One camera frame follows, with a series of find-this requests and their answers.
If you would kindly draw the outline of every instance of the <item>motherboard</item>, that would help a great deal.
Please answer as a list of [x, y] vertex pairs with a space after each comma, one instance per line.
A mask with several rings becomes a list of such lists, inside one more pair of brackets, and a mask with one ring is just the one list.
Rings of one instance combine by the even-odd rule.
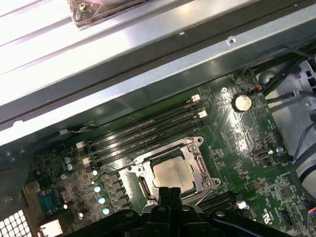
[[58, 219], [67, 235], [122, 209], [141, 212], [167, 186], [206, 215], [228, 210], [313, 236], [260, 91], [253, 74], [228, 75], [37, 152], [24, 188], [40, 209], [33, 230]]

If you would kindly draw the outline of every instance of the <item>screw hole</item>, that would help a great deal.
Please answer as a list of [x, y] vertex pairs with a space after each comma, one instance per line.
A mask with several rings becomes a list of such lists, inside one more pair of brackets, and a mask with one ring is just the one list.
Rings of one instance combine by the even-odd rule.
[[233, 45], [233, 44], [235, 44], [236, 43], [236, 39], [235, 38], [228, 38], [227, 39], [227, 44], [228, 45]]

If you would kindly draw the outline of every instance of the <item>screw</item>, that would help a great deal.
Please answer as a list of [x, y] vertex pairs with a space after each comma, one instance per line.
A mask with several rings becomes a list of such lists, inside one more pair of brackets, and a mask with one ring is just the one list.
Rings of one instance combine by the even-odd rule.
[[204, 187], [209, 187], [209, 186], [211, 186], [211, 182], [209, 180], [204, 180], [203, 181], [203, 186]]
[[65, 180], [65, 179], [67, 179], [67, 176], [65, 174], [62, 174], [62, 175], [60, 175], [60, 179]]
[[222, 87], [221, 92], [224, 94], [228, 91], [227, 87]]
[[284, 151], [283, 147], [277, 147], [276, 152], [277, 153], [282, 153]]
[[195, 147], [195, 145], [191, 145], [191, 146], [189, 146], [189, 152], [194, 152], [194, 151], [196, 151], [196, 147]]
[[83, 11], [83, 10], [85, 9], [85, 4], [84, 4], [84, 3], [81, 3], [81, 4], [79, 5], [79, 9], [80, 9], [80, 11]]
[[222, 211], [217, 211], [216, 215], [219, 216], [219, 217], [225, 216], [225, 214]]
[[189, 208], [188, 206], [183, 206], [183, 207], [182, 207], [182, 210], [183, 210], [183, 211], [189, 211], [190, 208]]

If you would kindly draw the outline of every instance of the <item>cpu socket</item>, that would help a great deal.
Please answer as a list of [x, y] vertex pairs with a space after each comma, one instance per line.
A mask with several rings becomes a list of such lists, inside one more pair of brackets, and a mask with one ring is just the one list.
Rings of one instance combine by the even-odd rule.
[[158, 200], [159, 187], [181, 188], [184, 204], [200, 199], [221, 181], [211, 178], [199, 146], [203, 137], [187, 137], [138, 156], [128, 172], [135, 173], [147, 201]]

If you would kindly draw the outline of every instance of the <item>ventilation grille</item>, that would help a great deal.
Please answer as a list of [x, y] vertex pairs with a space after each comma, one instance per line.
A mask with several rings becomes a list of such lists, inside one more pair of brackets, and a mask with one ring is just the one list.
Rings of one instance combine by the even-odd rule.
[[0, 221], [0, 237], [32, 237], [22, 210]]

